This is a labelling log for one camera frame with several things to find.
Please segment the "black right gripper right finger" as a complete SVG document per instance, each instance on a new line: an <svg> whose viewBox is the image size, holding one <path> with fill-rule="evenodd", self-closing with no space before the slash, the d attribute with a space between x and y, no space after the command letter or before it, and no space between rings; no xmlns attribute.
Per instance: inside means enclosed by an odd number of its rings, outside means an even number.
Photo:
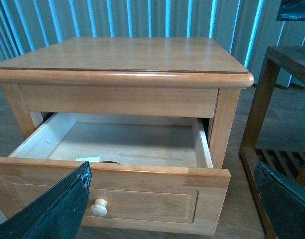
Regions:
<svg viewBox="0 0 305 239"><path fill-rule="evenodd" d="M270 223L280 239L305 239L305 188L258 162L256 188Z"/></svg>

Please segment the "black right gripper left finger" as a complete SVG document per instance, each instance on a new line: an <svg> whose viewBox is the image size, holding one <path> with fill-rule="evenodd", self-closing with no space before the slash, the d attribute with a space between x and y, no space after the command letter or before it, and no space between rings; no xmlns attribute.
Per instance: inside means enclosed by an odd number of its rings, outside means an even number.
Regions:
<svg viewBox="0 0 305 239"><path fill-rule="evenodd" d="M0 224L0 239L74 239L90 198L88 161Z"/></svg>

